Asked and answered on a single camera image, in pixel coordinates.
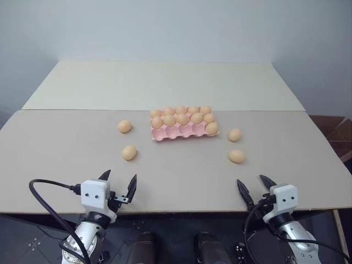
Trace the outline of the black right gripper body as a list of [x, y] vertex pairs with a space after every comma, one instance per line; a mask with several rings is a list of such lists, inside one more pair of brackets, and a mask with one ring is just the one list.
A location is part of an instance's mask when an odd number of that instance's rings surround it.
[[257, 218], [262, 218], [273, 210], [273, 205], [276, 203], [276, 196], [269, 193], [263, 194], [263, 198], [258, 202], [256, 212]]

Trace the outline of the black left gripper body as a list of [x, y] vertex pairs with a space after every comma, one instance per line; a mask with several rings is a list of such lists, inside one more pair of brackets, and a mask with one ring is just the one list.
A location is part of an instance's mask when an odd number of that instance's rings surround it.
[[107, 199], [108, 208], [117, 215], [118, 210], [121, 208], [122, 204], [128, 204], [129, 197], [118, 196], [115, 191], [109, 192], [109, 198]]

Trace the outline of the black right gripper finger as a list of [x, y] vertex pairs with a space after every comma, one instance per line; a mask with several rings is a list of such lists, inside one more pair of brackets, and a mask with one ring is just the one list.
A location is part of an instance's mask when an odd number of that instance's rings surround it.
[[269, 177], [267, 177], [265, 175], [260, 174], [259, 177], [267, 190], [270, 190], [271, 187], [277, 185], [276, 182], [274, 182], [272, 179], [270, 179]]
[[246, 204], [247, 210], [251, 211], [254, 208], [255, 204], [252, 197], [249, 194], [248, 189], [246, 188], [245, 184], [239, 179], [236, 180], [236, 183], [238, 186], [239, 193]]

